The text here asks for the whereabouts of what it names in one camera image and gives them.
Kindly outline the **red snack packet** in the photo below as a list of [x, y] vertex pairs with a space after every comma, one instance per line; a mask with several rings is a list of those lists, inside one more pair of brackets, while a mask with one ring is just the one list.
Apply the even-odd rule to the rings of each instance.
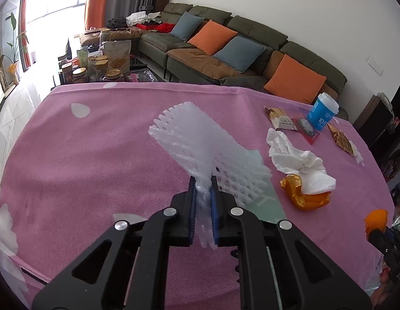
[[312, 145], [319, 135], [319, 132], [310, 124], [304, 116], [298, 116], [292, 119], [297, 131]]

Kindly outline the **dark glass coffee table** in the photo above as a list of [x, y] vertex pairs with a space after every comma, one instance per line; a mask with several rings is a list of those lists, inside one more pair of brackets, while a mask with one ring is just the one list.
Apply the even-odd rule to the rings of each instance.
[[154, 83], [165, 82], [164, 77], [158, 75], [155, 71], [145, 64], [135, 55], [130, 55], [129, 71], [125, 74], [120, 69], [109, 68], [108, 59], [102, 56], [89, 59], [87, 67], [66, 64], [66, 67], [59, 71], [60, 86], [73, 83]]

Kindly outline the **orange cushion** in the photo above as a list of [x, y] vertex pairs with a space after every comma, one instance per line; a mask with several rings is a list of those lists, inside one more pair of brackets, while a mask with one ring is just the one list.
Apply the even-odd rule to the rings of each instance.
[[214, 55], [236, 35], [236, 31], [209, 20], [188, 43], [207, 55]]
[[269, 81], [263, 88], [272, 95], [304, 104], [312, 104], [327, 78], [276, 51], [264, 73]]

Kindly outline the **tall potted plant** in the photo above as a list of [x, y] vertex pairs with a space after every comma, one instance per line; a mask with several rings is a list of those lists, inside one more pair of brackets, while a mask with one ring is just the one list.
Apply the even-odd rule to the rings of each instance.
[[9, 55], [1, 54], [0, 63], [5, 59], [9, 61], [9, 66], [7, 67], [7, 72], [12, 76], [12, 82], [15, 86], [19, 84], [19, 72], [18, 72], [18, 62], [20, 58], [24, 58], [24, 54], [28, 53], [27, 45], [29, 44], [26, 31], [22, 31], [16, 34], [17, 21], [13, 12], [10, 13], [5, 20], [9, 20], [12, 26], [12, 40], [7, 42], [8, 47], [11, 50]]

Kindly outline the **pink floral tablecloth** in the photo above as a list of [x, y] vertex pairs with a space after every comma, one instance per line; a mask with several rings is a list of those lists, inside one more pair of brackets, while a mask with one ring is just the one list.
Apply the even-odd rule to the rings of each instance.
[[[265, 108], [294, 115], [308, 106], [236, 87], [178, 83], [102, 83], [62, 86], [38, 106], [16, 140], [0, 183], [2, 275], [30, 306], [46, 282], [113, 225], [117, 214], [149, 217], [186, 190], [189, 175], [149, 135], [164, 110], [191, 102], [240, 145], [257, 150], [267, 167], [270, 127]], [[353, 126], [335, 120], [363, 157], [336, 146], [323, 131], [311, 151], [337, 181], [330, 203], [297, 210], [272, 183], [286, 213], [357, 284], [365, 286], [380, 259], [367, 242], [365, 217], [382, 208], [394, 213], [389, 188]]]

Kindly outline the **blue paper cup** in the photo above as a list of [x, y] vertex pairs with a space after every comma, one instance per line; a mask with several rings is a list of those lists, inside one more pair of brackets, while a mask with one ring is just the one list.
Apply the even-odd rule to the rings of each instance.
[[328, 93], [323, 92], [317, 97], [306, 119], [315, 130], [321, 131], [338, 114], [339, 109], [340, 105]]

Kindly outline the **brown foil wrapper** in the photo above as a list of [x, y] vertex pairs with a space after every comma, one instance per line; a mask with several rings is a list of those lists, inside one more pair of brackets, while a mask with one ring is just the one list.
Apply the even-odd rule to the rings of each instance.
[[335, 142], [335, 144], [340, 147], [343, 151], [348, 153], [351, 156], [355, 156], [355, 152], [353, 151], [351, 142], [347, 138], [347, 136], [339, 129], [337, 129], [335, 126], [331, 125], [330, 123], [327, 124], [328, 129], [332, 135], [332, 138]]

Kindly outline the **orange peel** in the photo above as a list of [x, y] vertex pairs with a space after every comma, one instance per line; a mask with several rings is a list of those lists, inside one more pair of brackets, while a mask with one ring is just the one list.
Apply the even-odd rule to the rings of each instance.
[[330, 202], [330, 191], [316, 195], [304, 194], [302, 192], [302, 179], [296, 174], [289, 174], [284, 177], [280, 181], [280, 186], [294, 207], [301, 211], [313, 211]]

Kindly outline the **blue grey cushion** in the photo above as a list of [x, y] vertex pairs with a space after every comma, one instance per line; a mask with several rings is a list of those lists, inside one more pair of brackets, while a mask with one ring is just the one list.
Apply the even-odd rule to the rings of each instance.
[[187, 41], [203, 21], [204, 18], [202, 17], [184, 12], [171, 31], [171, 35], [182, 41]]
[[245, 37], [236, 36], [213, 56], [244, 73], [264, 51], [264, 46]]

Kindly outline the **green sectional sofa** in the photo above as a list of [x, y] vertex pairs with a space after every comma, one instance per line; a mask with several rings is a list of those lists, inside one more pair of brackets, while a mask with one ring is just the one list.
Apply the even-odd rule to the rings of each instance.
[[337, 99], [346, 76], [287, 35], [254, 20], [206, 6], [169, 3], [168, 29], [142, 35], [141, 54], [183, 83], [239, 86], [304, 104], [322, 92]]

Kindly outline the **white tissue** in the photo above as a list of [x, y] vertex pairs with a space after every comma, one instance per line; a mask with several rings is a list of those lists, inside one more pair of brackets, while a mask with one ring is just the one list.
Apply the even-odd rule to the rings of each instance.
[[295, 148], [283, 132], [273, 128], [267, 132], [267, 144], [274, 167], [283, 174], [298, 175], [303, 194], [317, 195], [335, 190], [336, 179], [327, 174], [323, 160], [310, 150]]

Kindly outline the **gold snack wrapper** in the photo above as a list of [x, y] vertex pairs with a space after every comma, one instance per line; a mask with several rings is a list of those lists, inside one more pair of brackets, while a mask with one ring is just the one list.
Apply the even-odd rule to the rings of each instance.
[[292, 119], [280, 108], [268, 108], [265, 106], [265, 114], [275, 130], [286, 129], [297, 131]]

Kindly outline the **orange curtain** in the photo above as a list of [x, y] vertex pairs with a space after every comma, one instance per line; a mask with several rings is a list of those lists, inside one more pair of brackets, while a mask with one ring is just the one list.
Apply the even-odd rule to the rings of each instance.
[[85, 30], [101, 28], [105, 23], [105, 4], [107, 0], [87, 0], [84, 24]]

